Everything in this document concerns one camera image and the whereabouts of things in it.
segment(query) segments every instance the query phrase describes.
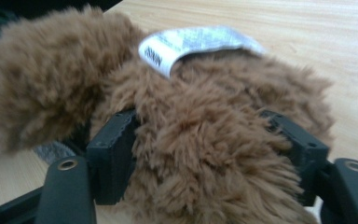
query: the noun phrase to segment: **teddy bear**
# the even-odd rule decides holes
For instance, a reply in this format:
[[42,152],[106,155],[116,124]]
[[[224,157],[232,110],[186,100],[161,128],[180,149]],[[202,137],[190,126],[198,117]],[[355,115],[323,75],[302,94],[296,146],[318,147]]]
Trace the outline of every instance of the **teddy bear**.
[[185,57],[166,78],[138,54],[149,34],[91,7],[4,27],[0,153],[62,140],[88,120],[90,140],[134,108],[137,163],[117,205],[134,223],[316,223],[280,153],[290,144],[260,113],[281,113],[329,145],[330,83],[246,49]]

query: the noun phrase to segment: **stuffed animal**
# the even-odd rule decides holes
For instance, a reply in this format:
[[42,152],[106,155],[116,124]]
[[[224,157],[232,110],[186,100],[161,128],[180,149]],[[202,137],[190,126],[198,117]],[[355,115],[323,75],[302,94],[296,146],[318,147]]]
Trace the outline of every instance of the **stuffed animal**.
[[135,108],[134,173],[118,209],[134,223],[316,223],[297,201],[290,144],[264,109],[327,145],[329,83],[245,49],[186,57],[166,78],[143,62],[148,33],[124,15],[68,9],[21,20],[0,35],[0,151],[71,134]]

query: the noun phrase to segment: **wooden surface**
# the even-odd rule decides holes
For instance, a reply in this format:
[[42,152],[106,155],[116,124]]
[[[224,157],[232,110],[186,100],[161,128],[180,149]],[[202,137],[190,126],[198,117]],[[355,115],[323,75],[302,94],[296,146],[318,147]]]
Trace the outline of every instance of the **wooden surface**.
[[[146,30],[229,25],[286,63],[311,66],[334,82],[326,102],[336,119],[334,158],[358,160],[358,1],[128,0],[120,11]],[[0,159],[0,204],[43,184],[46,164],[32,152]],[[100,223],[124,223],[98,208]]]

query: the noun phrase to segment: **fluffy fur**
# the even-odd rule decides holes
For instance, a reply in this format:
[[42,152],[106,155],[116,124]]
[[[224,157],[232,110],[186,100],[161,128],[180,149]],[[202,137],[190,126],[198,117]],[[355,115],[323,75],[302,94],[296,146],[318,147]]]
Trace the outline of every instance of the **fluffy fur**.
[[137,223],[315,223],[290,146],[262,109],[283,113],[326,143],[325,80],[245,50],[184,58],[170,79],[137,55],[145,34],[122,15],[69,10],[21,21],[0,37],[0,148],[16,151],[70,134],[91,137],[136,108],[137,166],[123,209]]

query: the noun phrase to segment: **table top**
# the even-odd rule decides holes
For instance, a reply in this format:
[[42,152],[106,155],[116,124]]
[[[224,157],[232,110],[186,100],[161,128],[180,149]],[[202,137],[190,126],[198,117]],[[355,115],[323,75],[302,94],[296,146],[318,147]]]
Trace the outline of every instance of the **table top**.
[[[258,40],[268,55],[312,67],[334,85],[326,102],[336,120],[330,160],[358,160],[358,1],[124,0],[119,11],[146,30],[228,25]],[[0,158],[0,204],[43,184],[47,165],[31,152]],[[125,223],[98,207],[100,223]]]

